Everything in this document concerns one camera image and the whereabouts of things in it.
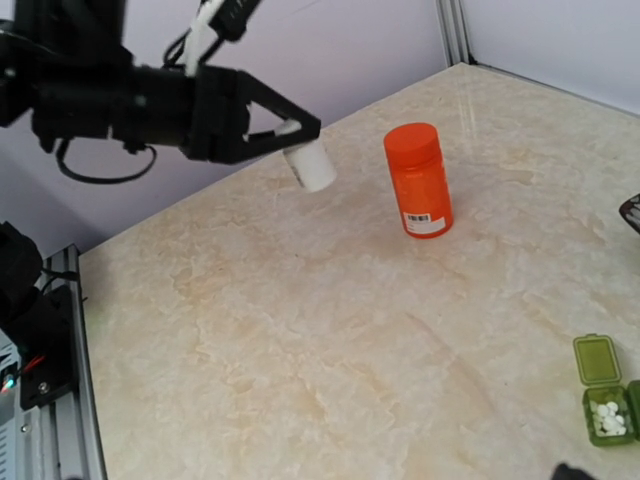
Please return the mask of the green pill organizer box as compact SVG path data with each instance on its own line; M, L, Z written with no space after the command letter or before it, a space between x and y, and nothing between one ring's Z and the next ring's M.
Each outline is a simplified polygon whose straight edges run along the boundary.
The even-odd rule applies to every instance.
M589 441L610 447L639 441L639 381L623 383L613 340L588 334L573 340Z

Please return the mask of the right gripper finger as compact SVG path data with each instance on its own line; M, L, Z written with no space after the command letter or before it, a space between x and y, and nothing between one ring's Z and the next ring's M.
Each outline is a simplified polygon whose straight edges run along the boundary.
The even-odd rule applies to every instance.
M580 468L560 463L552 473L552 480L595 480L595 478Z

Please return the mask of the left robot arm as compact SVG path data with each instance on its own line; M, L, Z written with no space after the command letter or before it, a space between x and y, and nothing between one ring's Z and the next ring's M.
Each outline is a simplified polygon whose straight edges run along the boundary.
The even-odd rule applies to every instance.
M1 124L25 113L59 171L78 138L120 141L130 154L175 147L192 161L236 165L320 136L321 122L249 73L210 64L245 34L253 1L203 1L160 67L121 42L121 1L19 1L1 24Z

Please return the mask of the white pill bottle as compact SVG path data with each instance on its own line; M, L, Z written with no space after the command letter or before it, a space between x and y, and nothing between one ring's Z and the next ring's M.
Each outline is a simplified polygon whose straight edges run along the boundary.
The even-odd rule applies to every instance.
M321 140L285 149L283 154L300 186L310 193L326 189L337 178Z

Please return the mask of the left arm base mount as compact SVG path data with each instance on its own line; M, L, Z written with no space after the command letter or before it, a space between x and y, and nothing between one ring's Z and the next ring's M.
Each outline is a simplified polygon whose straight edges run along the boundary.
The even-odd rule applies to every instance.
M31 287L19 302L2 293L1 331L24 362L18 370L23 410L47 406L77 389L77 348L68 286L47 293Z

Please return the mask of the red pill bottle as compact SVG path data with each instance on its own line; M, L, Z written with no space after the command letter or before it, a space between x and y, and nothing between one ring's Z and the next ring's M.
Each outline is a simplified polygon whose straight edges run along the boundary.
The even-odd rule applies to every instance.
M405 232L421 239L446 233L454 216L435 126L401 125L386 134L383 146Z

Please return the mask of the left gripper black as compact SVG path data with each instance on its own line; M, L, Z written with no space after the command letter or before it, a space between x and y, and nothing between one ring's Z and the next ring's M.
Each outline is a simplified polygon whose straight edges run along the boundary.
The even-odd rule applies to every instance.
M190 160L241 163L320 136L321 120L245 71L199 67L191 123L182 144ZM251 107L281 120L274 130L248 130Z

